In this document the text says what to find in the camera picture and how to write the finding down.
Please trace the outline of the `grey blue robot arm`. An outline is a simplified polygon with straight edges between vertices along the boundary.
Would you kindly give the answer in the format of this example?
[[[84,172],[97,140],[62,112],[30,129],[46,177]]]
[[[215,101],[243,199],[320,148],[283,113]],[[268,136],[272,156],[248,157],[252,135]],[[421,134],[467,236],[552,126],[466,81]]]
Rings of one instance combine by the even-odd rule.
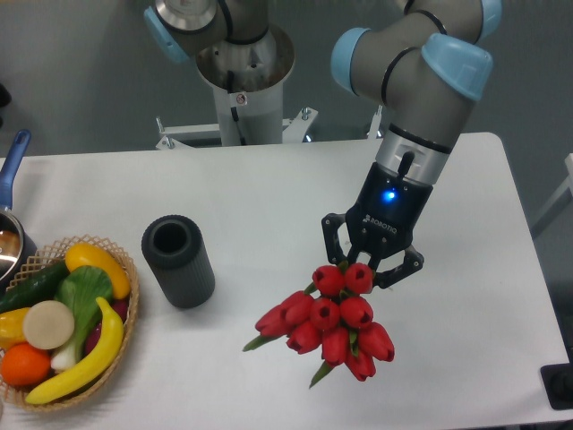
[[[355,204],[322,219],[330,263],[369,267],[388,288],[423,267],[413,230],[492,71],[480,41],[494,32],[498,1],[408,1],[385,30],[353,28],[330,58],[335,82],[388,108],[391,119]],[[167,57],[193,58],[212,88],[226,146],[282,143],[283,85],[295,53],[269,22],[264,1],[155,1],[144,11],[150,34]]]

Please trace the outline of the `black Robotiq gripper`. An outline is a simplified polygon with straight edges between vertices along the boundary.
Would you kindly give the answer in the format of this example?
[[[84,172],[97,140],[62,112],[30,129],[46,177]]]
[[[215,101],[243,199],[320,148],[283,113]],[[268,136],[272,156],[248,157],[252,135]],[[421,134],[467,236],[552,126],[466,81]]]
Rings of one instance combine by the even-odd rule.
[[[356,262],[368,254],[372,285],[386,289],[423,268],[424,257],[412,244],[413,230],[433,187],[391,174],[374,162],[355,204],[345,214],[329,213],[321,220],[327,260],[332,264]],[[350,239],[344,254],[338,231],[346,223]],[[402,263],[376,271],[383,260],[402,252]]]

